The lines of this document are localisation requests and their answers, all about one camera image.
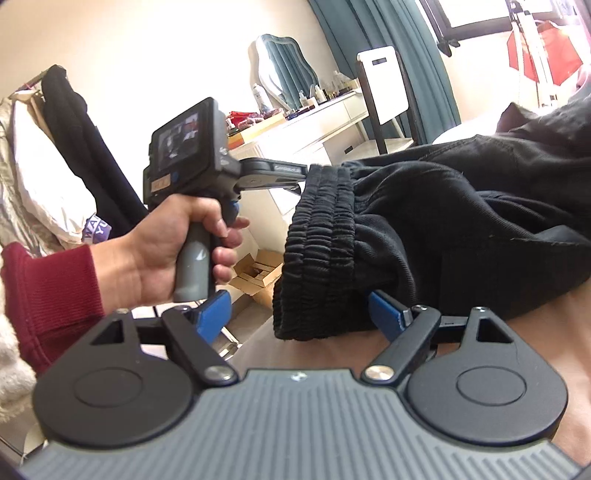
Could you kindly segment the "red sleeve left forearm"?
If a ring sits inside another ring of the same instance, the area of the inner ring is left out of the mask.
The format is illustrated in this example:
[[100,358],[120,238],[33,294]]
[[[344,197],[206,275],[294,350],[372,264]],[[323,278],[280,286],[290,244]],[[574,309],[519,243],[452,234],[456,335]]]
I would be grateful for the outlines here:
[[6,316],[21,358],[41,374],[105,316],[90,247],[34,258],[11,243],[2,260]]

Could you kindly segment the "person's left hand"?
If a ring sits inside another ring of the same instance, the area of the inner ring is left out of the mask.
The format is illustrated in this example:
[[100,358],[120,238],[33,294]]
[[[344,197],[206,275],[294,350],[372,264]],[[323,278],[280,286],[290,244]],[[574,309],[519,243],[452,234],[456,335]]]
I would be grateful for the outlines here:
[[239,216],[228,226],[217,200],[174,194],[128,234],[90,247],[106,315],[171,301],[176,259],[192,222],[221,239],[211,254],[211,272],[218,284],[231,280],[249,219]]

